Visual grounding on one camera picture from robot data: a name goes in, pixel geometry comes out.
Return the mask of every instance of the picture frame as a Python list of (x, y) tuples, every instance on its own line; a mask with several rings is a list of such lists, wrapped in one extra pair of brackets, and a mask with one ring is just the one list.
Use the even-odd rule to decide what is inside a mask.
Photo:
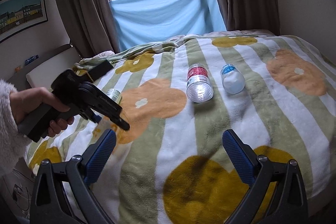
[(0, 43), (47, 21), (45, 0), (0, 0)]

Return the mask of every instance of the fleece blanket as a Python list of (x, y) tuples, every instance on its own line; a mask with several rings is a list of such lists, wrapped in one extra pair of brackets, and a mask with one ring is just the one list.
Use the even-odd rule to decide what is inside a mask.
[[(336, 67), (304, 40), (216, 32), (149, 43), (106, 58), (115, 68), (95, 84), (103, 92), (122, 92), (131, 129), (118, 132), (117, 146), (91, 188), (115, 223), (223, 223), (248, 188), (222, 147), (222, 133), (229, 128), (258, 155), (296, 159), (308, 199), (335, 179)], [(101, 61), (82, 60), (76, 67), (88, 69)], [(185, 94), (194, 63), (207, 68), (214, 90), (213, 98), (201, 104)], [(220, 70), (227, 63), (246, 80), (235, 95), (222, 86)], [(82, 154), (100, 136), (95, 127), (75, 117), (60, 135), (33, 143), (27, 165), (36, 173), (44, 158), (60, 162)]]

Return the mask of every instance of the plastic bottle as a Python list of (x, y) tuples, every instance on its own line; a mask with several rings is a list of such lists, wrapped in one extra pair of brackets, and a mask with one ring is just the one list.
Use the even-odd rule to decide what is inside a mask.
[(212, 98), (213, 89), (208, 72), (203, 65), (197, 63), (189, 67), (186, 93), (187, 97), (195, 103), (205, 102)]
[[(109, 89), (107, 90), (106, 95), (110, 97), (113, 101), (115, 101), (118, 105), (120, 105), (122, 96), (118, 90)], [(120, 116), (128, 122), (128, 119), (123, 111), (121, 112)], [(115, 123), (111, 122), (108, 117), (103, 116), (100, 122), (97, 124), (96, 128), (93, 130), (92, 132), (93, 137), (89, 144), (95, 143), (106, 129), (112, 129), (117, 135), (117, 139), (120, 138), (120, 135), (122, 134), (123, 131)]]
[(28, 58), (27, 60), (25, 60), (25, 66), (30, 64), (31, 62), (33, 62), (34, 60), (38, 59), (39, 56), (38, 55), (34, 55), (31, 58)]
[(245, 78), (232, 64), (226, 64), (220, 71), (223, 87), (226, 92), (236, 94), (245, 87)]

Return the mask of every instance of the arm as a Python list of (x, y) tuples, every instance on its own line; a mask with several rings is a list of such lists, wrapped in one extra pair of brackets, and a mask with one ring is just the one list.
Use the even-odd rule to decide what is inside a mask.
[[(31, 140), (17, 131), (17, 124), (25, 116), (36, 109), (42, 102), (51, 105), (58, 111), (68, 111), (69, 107), (48, 92), (45, 88), (28, 89), (17, 92), (16, 88), (4, 80), (0, 80), (0, 176), (11, 172), (20, 157), (23, 157)], [(68, 124), (63, 119), (50, 121), (48, 135), (54, 137)]]
[(0, 80), (0, 176), (12, 171), (23, 157), (31, 140), (17, 132), (9, 95), (17, 92), (12, 84)]

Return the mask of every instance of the hand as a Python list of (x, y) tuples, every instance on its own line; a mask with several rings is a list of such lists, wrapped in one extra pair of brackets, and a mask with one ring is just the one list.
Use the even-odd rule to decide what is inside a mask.
[[(34, 88), (19, 92), (11, 92), (9, 95), (10, 107), (16, 124), (23, 121), (25, 116), (36, 109), (41, 103), (48, 104), (61, 112), (67, 112), (70, 108), (64, 105), (53, 93), (46, 88)], [(50, 121), (48, 136), (54, 137), (61, 130), (65, 130), (68, 124), (73, 124), (74, 118), (67, 121), (58, 119), (57, 122)]]

